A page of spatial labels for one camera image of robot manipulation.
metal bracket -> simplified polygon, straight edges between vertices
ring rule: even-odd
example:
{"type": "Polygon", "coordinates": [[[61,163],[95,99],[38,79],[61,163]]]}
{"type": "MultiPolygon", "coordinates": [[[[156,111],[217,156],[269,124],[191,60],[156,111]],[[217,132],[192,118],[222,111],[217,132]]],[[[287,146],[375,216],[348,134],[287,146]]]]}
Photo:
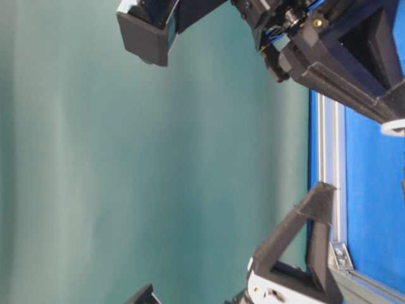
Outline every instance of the metal bracket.
{"type": "Polygon", "coordinates": [[[334,185],[331,241],[347,242],[345,107],[317,94],[318,180],[334,185]]]}
{"type": "Polygon", "coordinates": [[[405,304],[403,294],[359,274],[355,270],[330,269],[330,271],[349,304],[405,304]]]}
{"type": "Polygon", "coordinates": [[[332,257],[331,268],[335,270],[353,270],[353,263],[345,243],[330,243],[329,257],[332,257]]]}

teal backdrop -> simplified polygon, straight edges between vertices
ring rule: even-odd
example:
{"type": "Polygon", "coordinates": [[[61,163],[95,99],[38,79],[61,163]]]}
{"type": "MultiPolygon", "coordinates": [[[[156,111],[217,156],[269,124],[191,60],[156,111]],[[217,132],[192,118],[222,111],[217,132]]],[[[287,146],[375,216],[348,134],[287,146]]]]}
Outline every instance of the teal backdrop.
{"type": "MultiPolygon", "coordinates": [[[[0,302],[223,303],[306,193],[308,90],[276,84],[229,3],[170,67],[117,0],[0,4],[0,302]]],[[[303,264],[305,233],[285,260],[303,264]]]]}

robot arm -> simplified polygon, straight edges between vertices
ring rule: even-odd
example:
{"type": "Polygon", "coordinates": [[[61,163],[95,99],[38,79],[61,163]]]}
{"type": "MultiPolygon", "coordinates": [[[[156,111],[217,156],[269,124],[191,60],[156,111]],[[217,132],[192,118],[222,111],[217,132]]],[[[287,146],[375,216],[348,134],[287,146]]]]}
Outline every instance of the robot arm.
{"type": "MultiPolygon", "coordinates": [[[[167,66],[178,34],[225,0],[123,0],[126,49],[167,66]]],[[[399,0],[231,0],[277,81],[293,78],[385,123],[405,118],[405,80],[392,29],[399,0]],[[273,43],[290,39],[279,51],[273,43]]]]}
{"type": "Polygon", "coordinates": [[[168,65],[178,34],[226,0],[123,0],[117,11],[127,51],[147,63],[168,65]]]}

bolt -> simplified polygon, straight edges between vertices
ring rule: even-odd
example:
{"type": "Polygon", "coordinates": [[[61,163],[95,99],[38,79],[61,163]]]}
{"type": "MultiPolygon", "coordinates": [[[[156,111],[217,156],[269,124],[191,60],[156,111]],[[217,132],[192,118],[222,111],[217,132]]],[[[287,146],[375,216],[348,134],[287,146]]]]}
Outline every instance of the bolt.
{"type": "Polygon", "coordinates": [[[320,20],[320,19],[314,20],[314,27],[321,27],[322,25],[323,25],[322,20],[320,20]]]}
{"type": "Polygon", "coordinates": [[[339,259],[339,265],[340,266],[346,266],[346,259],[345,258],[340,258],[339,259]]]}
{"type": "Polygon", "coordinates": [[[335,253],[337,256],[341,257],[343,255],[343,251],[340,248],[335,249],[335,253]]]}

white plastic part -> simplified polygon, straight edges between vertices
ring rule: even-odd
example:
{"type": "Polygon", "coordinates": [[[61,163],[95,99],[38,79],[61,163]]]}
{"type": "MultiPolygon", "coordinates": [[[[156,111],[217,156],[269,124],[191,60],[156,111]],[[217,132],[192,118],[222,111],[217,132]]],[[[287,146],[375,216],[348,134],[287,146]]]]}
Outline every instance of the white plastic part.
{"type": "Polygon", "coordinates": [[[393,120],[381,125],[381,133],[384,135],[405,137],[405,130],[396,131],[398,129],[405,129],[405,119],[393,120]]]}
{"type": "Polygon", "coordinates": [[[253,258],[251,257],[251,258],[249,259],[249,263],[247,264],[247,271],[250,271],[250,269],[251,269],[251,267],[252,267],[252,264],[253,264],[253,258]]]}
{"type": "Polygon", "coordinates": [[[120,13],[127,14],[132,6],[137,6],[137,5],[138,5],[138,0],[122,0],[117,11],[119,11],[120,13]]]}
{"type": "Polygon", "coordinates": [[[270,5],[265,0],[260,0],[261,4],[265,7],[266,10],[270,10],[270,5]]]}
{"type": "Polygon", "coordinates": [[[156,302],[158,302],[158,304],[162,304],[162,302],[159,301],[158,297],[155,296],[154,293],[152,293],[152,297],[155,299],[156,302]]]}
{"type": "Polygon", "coordinates": [[[324,304],[305,294],[266,280],[251,272],[247,292],[254,304],[324,304]]]}

